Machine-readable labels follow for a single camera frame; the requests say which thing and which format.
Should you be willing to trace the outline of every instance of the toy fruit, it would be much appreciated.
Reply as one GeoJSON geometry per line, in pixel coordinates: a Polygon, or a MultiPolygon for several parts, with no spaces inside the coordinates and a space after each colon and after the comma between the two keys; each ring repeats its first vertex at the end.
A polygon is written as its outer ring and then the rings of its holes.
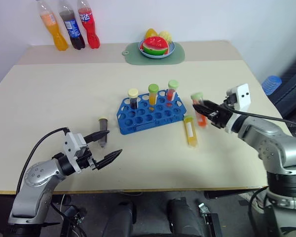
{"type": "Polygon", "coordinates": [[[161,31],[159,36],[163,37],[168,43],[172,43],[172,36],[167,31],[161,31]]]}
{"type": "Polygon", "coordinates": [[[169,52],[168,42],[160,36],[152,36],[143,42],[144,52],[150,55],[163,55],[169,52]]]}
{"type": "Polygon", "coordinates": [[[150,28],[146,32],[145,39],[152,37],[152,36],[158,36],[158,33],[154,29],[150,28]]]}

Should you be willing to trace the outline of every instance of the blue plate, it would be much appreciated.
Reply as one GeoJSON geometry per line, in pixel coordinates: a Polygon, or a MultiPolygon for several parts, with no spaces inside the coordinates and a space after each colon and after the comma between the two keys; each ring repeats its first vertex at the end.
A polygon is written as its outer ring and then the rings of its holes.
{"type": "Polygon", "coordinates": [[[176,45],[172,42],[171,44],[169,44],[169,53],[168,54],[158,55],[158,56],[150,55],[150,54],[147,54],[147,53],[140,50],[140,45],[142,45],[143,42],[144,42],[144,40],[139,42],[138,49],[144,56],[146,56],[148,58],[165,58],[165,57],[170,56],[173,53],[173,51],[176,49],[176,45]]]}

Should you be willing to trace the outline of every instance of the bottle label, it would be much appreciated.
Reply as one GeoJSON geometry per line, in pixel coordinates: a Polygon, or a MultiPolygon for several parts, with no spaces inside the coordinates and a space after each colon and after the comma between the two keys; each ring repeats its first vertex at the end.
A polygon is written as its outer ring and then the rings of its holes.
{"type": "Polygon", "coordinates": [[[44,24],[46,26],[52,26],[54,24],[56,24],[56,19],[55,19],[55,16],[54,14],[46,14],[46,15],[42,15],[40,16],[41,19],[43,20],[44,24]]]}
{"type": "Polygon", "coordinates": [[[80,36],[80,30],[75,19],[70,21],[64,21],[64,23],[66,25],[68,34],[71,38],[77,38],[80,36]]]}
{"type": "Polygon", "coordinates": [[[93,20],[92,12],[81,13],[79,16],[82,23],[87,23],[88,21],[93,20]]]}

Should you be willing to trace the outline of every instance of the test tube with orange liquid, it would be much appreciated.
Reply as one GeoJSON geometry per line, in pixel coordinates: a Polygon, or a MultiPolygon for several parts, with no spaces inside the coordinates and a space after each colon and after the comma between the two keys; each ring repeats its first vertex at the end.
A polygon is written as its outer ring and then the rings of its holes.
{"type": "MultiPolygon", "coordinates": [[[[203,101],[203,93],[197,92],[195,94],[191,95],[191,99],[193,101],[194,105],[199,105],[201,101],[203,101]]],[[[196,120],[200,127],[206,127],[207,125],[207,119],[204,115],[199,114],[197,111],[195,111],[196,114],[196,120]]]]}

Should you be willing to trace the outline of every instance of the red soda bottle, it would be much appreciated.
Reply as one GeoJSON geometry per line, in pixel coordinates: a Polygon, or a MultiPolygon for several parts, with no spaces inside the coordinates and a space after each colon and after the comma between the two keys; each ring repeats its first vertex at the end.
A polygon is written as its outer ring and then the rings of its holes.
{"type": "Polygon", "coordinates": [[[83,27],[87,31],[88,43],[91,48],[99,48],[100,40],[95,33],[95,22],[87,0],[77,0],[78,12],[83,27]]]}

